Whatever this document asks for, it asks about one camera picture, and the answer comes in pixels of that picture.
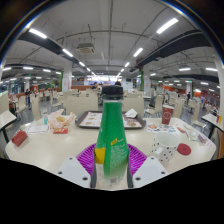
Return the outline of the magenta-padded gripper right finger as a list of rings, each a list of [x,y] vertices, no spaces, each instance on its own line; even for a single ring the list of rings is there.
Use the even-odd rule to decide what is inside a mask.
[[[168,175],[168,171],[154,156],[147,157],[137,147],[129,144],[127,184],[140,188]]]

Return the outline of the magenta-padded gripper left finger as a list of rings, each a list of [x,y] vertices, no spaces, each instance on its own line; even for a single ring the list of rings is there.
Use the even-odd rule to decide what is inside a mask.
[[[94,149],[92,144],[76,157],[68,157],[56,175],[81,187],[94,188],[97,182]]]

